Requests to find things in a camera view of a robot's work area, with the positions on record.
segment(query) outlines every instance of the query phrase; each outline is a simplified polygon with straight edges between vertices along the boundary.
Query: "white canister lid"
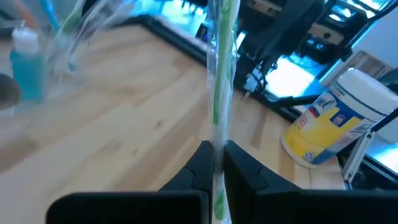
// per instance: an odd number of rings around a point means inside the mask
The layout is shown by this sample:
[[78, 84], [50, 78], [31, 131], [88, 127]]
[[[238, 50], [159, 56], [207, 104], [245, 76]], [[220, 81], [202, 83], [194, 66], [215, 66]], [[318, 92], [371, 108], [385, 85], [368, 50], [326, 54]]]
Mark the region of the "white canister lid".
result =
[[368, 74], [350, 68], [337, 79], [348, 93], [365, 105], [388, 115], [398, 107], [398, 96]]

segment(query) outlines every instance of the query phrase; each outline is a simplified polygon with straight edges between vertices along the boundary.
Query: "cable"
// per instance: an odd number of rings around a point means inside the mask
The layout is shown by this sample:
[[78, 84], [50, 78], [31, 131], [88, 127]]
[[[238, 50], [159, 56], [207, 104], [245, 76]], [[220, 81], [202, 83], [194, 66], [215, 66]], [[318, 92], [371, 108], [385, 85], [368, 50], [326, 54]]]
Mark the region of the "cable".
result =
[[369, 18], [368, 22], [374, 22], [378, 19], [383, 18], [385, 15], [392, 12], [397, 6], [398, 6], [398, 1], [395, 0], [389, 7], [387, 7], [386, 9], [383, 9], [381, 12], [377, 13], [372, 18]]

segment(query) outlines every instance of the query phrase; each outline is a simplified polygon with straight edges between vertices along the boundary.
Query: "white bottle cap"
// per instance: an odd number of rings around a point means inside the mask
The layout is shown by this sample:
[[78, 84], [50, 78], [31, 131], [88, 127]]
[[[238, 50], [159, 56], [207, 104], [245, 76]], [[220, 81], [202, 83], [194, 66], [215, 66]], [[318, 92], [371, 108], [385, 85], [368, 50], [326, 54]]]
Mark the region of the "white bottle cap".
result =
[[12, 31], [14, 49], [21, 54], [37, 54], [39, 52], [39, 35], [36, 31], [23, 27]]

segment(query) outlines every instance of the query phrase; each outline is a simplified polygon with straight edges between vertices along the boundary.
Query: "disinfecting wipes canister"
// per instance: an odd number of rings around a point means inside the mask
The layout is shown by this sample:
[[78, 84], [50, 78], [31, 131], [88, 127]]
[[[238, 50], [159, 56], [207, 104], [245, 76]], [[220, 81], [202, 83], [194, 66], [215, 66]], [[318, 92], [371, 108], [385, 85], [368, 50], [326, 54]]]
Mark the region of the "disinfecting wipes canister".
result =
[[298, 163], [316, 167], [397, 107], [395, 93], [351, 68], [290, 125], [281, 142]]

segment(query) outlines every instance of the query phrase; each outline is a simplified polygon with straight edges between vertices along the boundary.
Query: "product label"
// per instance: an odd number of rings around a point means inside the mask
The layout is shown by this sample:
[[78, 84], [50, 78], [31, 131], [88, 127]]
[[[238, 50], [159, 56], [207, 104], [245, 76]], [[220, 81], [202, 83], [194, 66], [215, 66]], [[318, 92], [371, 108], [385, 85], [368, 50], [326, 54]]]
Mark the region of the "product label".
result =
[[331, 86], [291, 125], [285, 141], [298, 157], [321, 164], [366, 132], [374, 121], [344, 104], [349, 97]]

